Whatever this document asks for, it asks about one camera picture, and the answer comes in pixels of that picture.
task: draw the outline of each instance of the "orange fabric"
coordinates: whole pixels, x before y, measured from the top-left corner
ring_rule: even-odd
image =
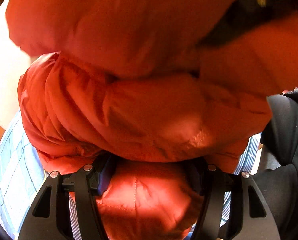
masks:
[[[271,117],[266,96],[298,86],[298,13],[195,46],[233,1],[10,0],[10,38],[51,53],[18,86],[44,168],[75,172],[101,149],[130,160],[97,200],[112,240],[182,239],[202,199],[167,162],[205,156],[232,172]]]

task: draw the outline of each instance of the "person's leg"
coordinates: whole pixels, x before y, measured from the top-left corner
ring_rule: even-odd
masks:
[[[282,239],[298,222],[298,102],[285,96],[268,99],[273,117],[261,141],[282,167],[254,176],[275,218]]]

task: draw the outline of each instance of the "blue and white bedding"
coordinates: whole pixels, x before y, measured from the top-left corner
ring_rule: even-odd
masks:
[[[257,134],[250,138],[235,174],[252,170],[260,137]],[[0,224],[12,239],[18,239],[28,209],[47,176],[36,149],[29,143],[18,112],[0,142]],[[69,206],[74,239],[81,240],[76,206],[71,197]],[[229,209],[230,193],[227,192],[221,225],[228,220]]]

